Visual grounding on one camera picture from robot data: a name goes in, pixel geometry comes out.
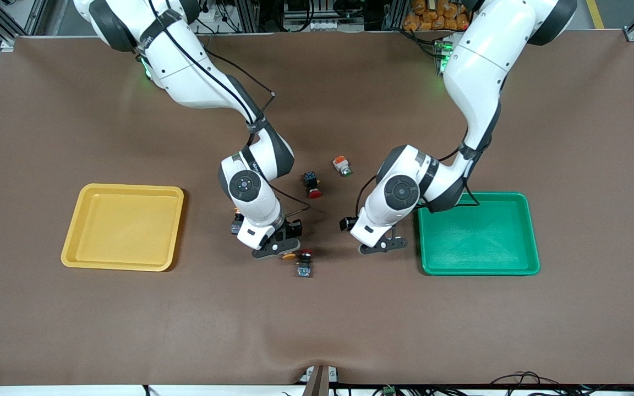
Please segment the brown table mat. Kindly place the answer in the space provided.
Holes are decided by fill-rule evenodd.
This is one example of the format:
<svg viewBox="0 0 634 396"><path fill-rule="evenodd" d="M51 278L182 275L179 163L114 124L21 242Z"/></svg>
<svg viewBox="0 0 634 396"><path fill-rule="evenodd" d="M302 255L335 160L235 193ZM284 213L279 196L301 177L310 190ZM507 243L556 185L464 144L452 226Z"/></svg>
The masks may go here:
<svg viewBox="0 0 634 396"><path fill-rule="evenodd" d="M634 383L634 43L569 31L526 47L501 96L473 190L520 191L541 269L421 273L403 250L363 255L340 218L387 153L448 155L466 121L433 63L395 33L217 37L211 49L277 92L292 146L276 185L324 197L302 215L314 274L255 261L229 232L221 160L242 116L174 103L98 38L19 38L0 55L0 386L293 383L315 364L347 383L488 383L533 371ZM344 156L352 175L332 161ZM168 272L68 268L61 252L90 183L186 191Z"/></svg>

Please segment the orange snack bags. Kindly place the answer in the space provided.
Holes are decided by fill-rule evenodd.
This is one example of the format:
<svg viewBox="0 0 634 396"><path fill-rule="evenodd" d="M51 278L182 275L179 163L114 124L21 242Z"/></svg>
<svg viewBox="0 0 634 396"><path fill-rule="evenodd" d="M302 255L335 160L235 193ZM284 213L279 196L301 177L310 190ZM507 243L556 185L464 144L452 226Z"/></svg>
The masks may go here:
<svg viewBox="0 0 634 396"><path fill-rule="evenodd" d="M462 0L410 0L402 29L408 32L468 29L472 13Z"/></svg>

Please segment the yellow plastic tray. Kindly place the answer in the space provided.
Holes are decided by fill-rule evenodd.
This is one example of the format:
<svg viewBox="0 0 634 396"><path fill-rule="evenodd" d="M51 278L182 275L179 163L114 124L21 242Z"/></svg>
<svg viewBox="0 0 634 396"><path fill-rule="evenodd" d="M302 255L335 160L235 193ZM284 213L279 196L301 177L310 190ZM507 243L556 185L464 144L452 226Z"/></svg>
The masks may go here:
<svg viewBox="0 0 634 396"><path fill-rule="evenodd" d="M183 217L178 187L91 183L75 204L61 262L70 268L164 272Z"/></svg>

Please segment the white power strip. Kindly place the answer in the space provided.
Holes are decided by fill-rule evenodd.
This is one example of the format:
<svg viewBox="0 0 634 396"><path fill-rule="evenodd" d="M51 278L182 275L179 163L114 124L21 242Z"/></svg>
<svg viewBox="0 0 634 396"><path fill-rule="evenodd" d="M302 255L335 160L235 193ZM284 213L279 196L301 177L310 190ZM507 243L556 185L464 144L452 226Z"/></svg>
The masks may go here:
<svg viewBox="0 0 634 396"><path fill-rule="evenodd" d="M342 25L340 19L285 19L283 29L289 32L337 31Z"/></svg>

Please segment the metal table clamp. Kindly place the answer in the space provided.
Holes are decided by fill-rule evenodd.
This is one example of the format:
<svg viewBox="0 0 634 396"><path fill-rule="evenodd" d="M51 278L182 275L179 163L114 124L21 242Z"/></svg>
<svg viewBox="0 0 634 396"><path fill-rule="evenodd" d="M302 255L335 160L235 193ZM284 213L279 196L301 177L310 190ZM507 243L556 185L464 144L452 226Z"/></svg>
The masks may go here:
<svg viewBox="0 0 634 396"><path fill-rule="evenodd" d="M305 383L302 396L335 396L332 385L338 383L338 369L328 365L314 365L301 378Z"/></svg>

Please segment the red button with black body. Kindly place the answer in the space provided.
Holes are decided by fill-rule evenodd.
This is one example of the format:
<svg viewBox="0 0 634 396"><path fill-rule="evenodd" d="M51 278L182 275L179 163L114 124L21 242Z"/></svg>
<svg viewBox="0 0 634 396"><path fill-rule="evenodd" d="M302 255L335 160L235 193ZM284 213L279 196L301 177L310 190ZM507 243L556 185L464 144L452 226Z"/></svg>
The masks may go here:
<svg viewBox="0 0 634 396"><path fill-rule="evenodd" d="M317 174L314 171L304 173L302 181L306 190L307 198L314 200L323 195L322 191L319 189L320 180L317 178Z"/></svg>
<svg viewBox="0 0 634 396"><path fill-rule="evenodd" d="M299 250L296 262L297 276L300 278L309 278L311 276L313 256L312 250Z"/></svg>

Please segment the green plastic tray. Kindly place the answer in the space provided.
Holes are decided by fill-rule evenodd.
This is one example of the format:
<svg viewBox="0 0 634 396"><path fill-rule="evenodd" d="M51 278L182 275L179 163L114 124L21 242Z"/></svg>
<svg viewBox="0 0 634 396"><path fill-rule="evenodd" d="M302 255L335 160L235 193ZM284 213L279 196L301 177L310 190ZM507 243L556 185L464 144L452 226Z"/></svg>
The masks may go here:
<svg viewBox="0 0 634 396"><path fill-rule="evenodd" d="M455 208L416 213L421 268L430 276L535 276L529 202L518 191L463 194Z"/></svg>

